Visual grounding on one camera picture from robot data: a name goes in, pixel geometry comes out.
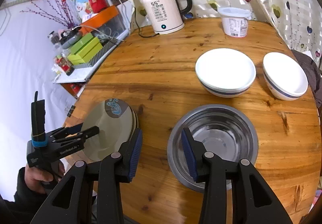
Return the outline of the person left hand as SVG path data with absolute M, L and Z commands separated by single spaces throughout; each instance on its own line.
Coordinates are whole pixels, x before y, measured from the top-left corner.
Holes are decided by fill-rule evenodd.
M 27 187 L 37 193 L 46 194 L 45 188 L 42 186 L 42 182 L 52 182 L 54 178 L 59 182 L 60 177 L 54 177 L 47 171 L 40 170 L 36 167 L 25 166 L 24 181 Z

